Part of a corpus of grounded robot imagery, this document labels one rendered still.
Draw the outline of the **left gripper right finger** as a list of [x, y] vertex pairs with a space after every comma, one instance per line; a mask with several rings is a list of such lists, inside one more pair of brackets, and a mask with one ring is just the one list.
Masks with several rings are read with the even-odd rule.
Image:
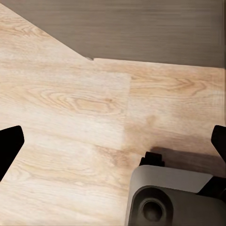
[[216, 125], [212, 132], [211, 142], [226, 163], [226, 127]]

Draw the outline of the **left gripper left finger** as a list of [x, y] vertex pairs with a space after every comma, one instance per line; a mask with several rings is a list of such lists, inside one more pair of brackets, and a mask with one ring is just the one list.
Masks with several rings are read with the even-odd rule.
[[0, 181], [24, 144], [20, 125], [0, 130]]

